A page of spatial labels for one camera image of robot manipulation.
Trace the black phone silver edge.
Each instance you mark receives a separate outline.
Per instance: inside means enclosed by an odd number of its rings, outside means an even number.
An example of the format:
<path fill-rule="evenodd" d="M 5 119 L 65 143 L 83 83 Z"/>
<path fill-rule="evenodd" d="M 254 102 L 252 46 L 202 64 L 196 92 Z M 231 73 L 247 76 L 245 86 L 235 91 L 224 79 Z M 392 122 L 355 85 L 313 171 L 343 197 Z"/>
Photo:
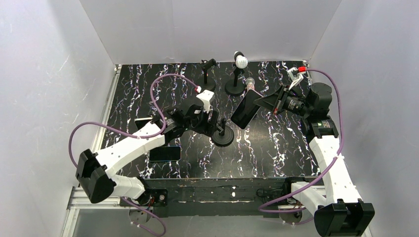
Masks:
<path fill-rule="evenodd" d="M 233 112 L 230 118 L 231 121 L 239 128 L 245 129 L 260 108 L 260 106 L 254 103 L 255 100 L 262 97 L 261 94 L 253 89 L 247 91 L 244 98 Z"/>

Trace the black phone stand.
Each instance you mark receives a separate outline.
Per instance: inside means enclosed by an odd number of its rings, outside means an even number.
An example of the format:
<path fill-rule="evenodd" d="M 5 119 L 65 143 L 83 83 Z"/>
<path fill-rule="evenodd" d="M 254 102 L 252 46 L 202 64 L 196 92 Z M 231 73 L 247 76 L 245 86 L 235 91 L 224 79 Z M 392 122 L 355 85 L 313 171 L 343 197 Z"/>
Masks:
<path fill-rule="evenodd" d="M 223 118 L 216 124 L 216 131 L 211 136 L 211 141 L 219 147 L 227 147 L 234 140 L 233 129 L 226 124 L 227 119 Z"/>

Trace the black phone blue edge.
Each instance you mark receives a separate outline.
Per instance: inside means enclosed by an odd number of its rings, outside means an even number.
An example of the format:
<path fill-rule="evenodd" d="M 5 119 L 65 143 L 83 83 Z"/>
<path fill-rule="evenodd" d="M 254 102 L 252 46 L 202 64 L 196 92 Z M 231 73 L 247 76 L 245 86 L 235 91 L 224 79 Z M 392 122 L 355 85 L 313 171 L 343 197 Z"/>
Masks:
<path fill-rule="evenodd" d="M 149 152 L 150 162 L 170 162 L 181 159 L 181 148 L 179 146 L 163 146 L 152 149 Z"/>

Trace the black phone pink edge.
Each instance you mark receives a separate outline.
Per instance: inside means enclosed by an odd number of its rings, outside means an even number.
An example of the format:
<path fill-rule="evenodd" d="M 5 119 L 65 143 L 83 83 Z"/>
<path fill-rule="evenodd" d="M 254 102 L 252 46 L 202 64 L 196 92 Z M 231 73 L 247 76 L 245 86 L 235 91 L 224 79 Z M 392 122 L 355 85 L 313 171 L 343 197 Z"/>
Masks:
<path fill-rule="evenodd" d="M 152 121 L 152 117 L 146 117 L 146 118 L 137 118 L 134 120 L 134 123 L 138 130 L 143 128 L 148 122 Z"/>

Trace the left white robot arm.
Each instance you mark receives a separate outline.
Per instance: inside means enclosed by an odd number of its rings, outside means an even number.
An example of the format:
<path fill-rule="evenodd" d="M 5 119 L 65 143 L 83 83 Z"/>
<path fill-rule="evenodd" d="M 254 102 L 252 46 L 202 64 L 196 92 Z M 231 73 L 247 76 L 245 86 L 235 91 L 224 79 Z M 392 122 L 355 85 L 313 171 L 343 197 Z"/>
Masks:
<path fill-rule="evenodd" d="M 90 149 L 80 154 L 76 179 L 91 203 L 100 203 L 110 196 L 139 199 L 146 191 L 138 177 L 118 174 L 124 166 L 148 151 L 168 144 L 186 131 L 211 137 L 217 130 L 217 109 L 206 112 L 193 106 L 189 112 L 166 111 L 165 122 L 154 117 L 127 138 L 97 152 Z"/>

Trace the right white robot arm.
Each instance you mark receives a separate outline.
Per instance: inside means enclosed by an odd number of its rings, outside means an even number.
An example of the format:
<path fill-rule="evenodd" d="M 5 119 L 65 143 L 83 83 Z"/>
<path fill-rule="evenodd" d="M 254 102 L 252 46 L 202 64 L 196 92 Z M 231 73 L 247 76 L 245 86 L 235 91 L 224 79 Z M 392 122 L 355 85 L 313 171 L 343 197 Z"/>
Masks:
<path fill-rule="evenodd" d="M 292 209 L 268 209 L 269 205 L 294 198 L 313 216 L 322 237 L 370 237 L 369 224 L 375 215 L 372 203 L 364 202 L 353 184 L 341 151 L 343 132 L 328 115 L 333 89 L 314 83 L 305 98 L 290 90 L 259 99 L 258 104 L 276 111 L 287 110 L 302 117 L 302 131 L 315 156 L 321 174 L 313 181 L 292 182 L 291 192 L 262 204 L 265 213 L 292 213 Z"/>

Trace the black stand back middle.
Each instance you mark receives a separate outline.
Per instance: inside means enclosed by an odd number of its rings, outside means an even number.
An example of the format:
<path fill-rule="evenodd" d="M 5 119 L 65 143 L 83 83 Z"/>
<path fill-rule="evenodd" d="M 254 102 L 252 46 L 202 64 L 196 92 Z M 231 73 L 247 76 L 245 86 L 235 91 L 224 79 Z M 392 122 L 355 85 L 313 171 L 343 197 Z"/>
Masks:
<path fill-rule="evenodd" d="M 214 92 L 216 88 L 216 82 L 213 78 L 208 75 L 209 69 L 216 66 L 215 59 L 202 60 L 200 68 L 202 74 L 194 80 L 194 83 L 201 87 L 202 90 L 209 90 Z"/>

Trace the black microphone stand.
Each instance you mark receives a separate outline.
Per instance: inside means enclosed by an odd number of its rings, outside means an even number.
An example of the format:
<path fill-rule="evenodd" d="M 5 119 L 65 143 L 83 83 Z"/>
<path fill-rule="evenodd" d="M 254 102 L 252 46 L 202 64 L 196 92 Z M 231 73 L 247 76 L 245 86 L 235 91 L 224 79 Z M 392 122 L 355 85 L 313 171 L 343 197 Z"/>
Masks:
<path fill-rule="evenodd" d="M 245 91 L 245 84 L 239 81 L 239 75 L 244 73 L 244 69 L 236 67 L 233 71 L 234 78 L 229 80 L 224 89 L 228 95 L 240 96 Z"/>

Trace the glitter microphone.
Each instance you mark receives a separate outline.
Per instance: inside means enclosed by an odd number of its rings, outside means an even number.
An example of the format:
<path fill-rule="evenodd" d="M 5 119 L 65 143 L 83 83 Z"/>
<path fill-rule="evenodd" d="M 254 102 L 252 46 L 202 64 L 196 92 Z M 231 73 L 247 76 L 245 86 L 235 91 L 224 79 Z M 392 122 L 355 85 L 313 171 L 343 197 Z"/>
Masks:
<path fill-rule="evenodd" d="M 253 78 L 247 78 L 245 80 L 246 92 L 256 92 L 255 90 L 255 80 Z"/>

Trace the white microphone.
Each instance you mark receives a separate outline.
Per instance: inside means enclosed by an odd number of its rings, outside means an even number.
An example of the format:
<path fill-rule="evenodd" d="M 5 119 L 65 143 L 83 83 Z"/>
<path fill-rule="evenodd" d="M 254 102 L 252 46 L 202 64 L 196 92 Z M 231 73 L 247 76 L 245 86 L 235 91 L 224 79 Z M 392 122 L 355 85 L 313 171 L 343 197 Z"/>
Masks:
<path fill-rule="evenodd" d="M 248 59 L 240 51 L 235 51 L 234 53 L 235 66 L 239 69 L 244 69 L 248 66 Z"/>

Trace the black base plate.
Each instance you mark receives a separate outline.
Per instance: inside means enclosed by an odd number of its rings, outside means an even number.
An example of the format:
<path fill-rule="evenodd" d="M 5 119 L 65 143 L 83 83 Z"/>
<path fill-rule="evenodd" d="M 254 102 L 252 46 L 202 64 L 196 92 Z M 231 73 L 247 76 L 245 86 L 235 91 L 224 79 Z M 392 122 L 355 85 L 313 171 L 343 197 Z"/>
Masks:
<path fill-rule="evenodd" d="M 252 216 L 260 205 L 289 194 L 294 182 L 311 182 L 313 176 L 269 178 L 141 179 L 146 191 L 133 202 L 160 218 L 175 216 Z"/>

